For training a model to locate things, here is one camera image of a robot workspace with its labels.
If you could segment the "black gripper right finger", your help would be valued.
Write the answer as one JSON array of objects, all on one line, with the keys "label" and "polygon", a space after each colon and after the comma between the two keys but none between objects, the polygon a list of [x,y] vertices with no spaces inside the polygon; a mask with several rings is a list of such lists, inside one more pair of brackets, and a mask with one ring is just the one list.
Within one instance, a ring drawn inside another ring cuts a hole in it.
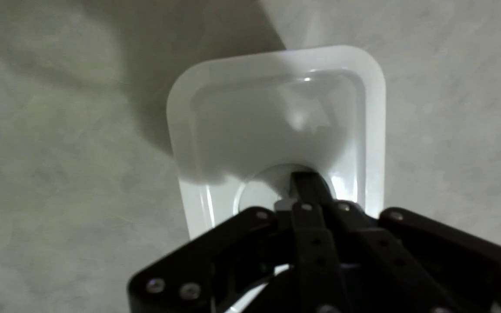
[{"label": "black gripper right finger", "polygon": [[404,207],[378,219],[314,176],[336,247],[380,280],[394,313],[501,313],[501,245]]}]

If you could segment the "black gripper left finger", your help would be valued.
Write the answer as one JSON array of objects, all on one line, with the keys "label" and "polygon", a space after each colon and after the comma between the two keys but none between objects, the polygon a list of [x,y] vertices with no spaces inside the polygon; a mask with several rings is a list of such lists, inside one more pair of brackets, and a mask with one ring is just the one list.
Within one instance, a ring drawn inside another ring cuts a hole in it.
[{"label": "black gripper left finger", "polygon": [[324,181],[291,177],[296,195],[249,207],[136,273],[131,313],[347,313]]}]

